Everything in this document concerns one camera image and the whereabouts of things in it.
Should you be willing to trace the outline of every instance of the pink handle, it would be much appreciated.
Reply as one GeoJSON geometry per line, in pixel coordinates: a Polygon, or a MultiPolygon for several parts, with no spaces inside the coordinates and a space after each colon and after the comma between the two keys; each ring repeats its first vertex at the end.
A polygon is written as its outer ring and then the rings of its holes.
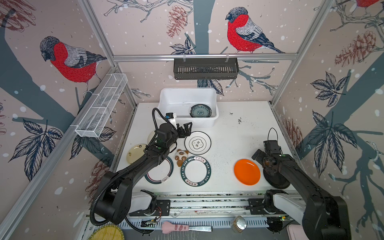
{"type": "Polygon", "coordinates": [[[189,226],[188,225],[180,225],[180,224],[172,224],[170,222],[163,222],[163,225],[161,226],[161,230],[163,233],[170,233],[172,231],[188,231],[189,226]]]}

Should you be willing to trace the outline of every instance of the white plastic bin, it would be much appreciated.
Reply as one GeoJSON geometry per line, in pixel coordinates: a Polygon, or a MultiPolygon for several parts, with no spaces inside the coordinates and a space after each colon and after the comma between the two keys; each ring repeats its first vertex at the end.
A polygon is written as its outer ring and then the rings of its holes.
{"type": "MultiPolygon", "coordinates": [[[[213,88],[164,88],[160,93],[160,103],[157,107],[161,114],[176,113],[176,123],[183,126],[192,122],[194,128],[210,128],[218,118],[216,90],[213,88]],[[212,110],[209,118],[192,118],[190,109],[193,105],[205,104],[212,110]]],[[[160,125],[164,120],[156,113],[156,121],[160,125]]]]}

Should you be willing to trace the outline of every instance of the dark gray hanging basket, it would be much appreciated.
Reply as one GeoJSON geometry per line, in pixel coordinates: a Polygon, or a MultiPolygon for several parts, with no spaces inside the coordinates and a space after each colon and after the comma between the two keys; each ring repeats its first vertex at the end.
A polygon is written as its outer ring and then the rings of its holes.
{"type": "Polygon", "coordinates": [[[176,80],[235,79],[239,73],[237,58],[175,58],[176,80]]]}

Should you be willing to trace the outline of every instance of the wire basket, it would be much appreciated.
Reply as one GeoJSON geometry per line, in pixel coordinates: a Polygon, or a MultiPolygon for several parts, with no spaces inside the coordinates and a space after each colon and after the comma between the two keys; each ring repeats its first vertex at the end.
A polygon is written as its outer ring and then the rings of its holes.
{"type": "Polygon", "coordinates": [[[127,82],[125,74],[111,74],[75,130],[80,137],[100,137],[127,82]]]}
{"type": "Polygon", "coordinates": [[[237,58],[175,58],[176,80],[236,79],[239,73],[237,58]]]}

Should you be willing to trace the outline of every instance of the white plate with black rim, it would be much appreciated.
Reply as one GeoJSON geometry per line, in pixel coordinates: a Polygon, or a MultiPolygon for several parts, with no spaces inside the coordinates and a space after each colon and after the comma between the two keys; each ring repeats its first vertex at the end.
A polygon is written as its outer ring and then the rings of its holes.
{"type": "Polygon", "coordinates": [[[211,177],[212,170],[209,162],[200,156],[187,158],[180,170],[183,181],[193,187],[206,184],[211,177]]]}
{"type": "Polygon", "coordinates": [[[192,132],[185,138],[184,145],[193,155],[202,155],[211,148],[211,139],[204,132],[192,132]]]}
{"type": "Polygon", "coordinates": [[[160,165],[152,168],[146,175],[145,179],[152,184],[160,184],[167,181],[173,173],[173,162],[167,157],[160,165]]]}

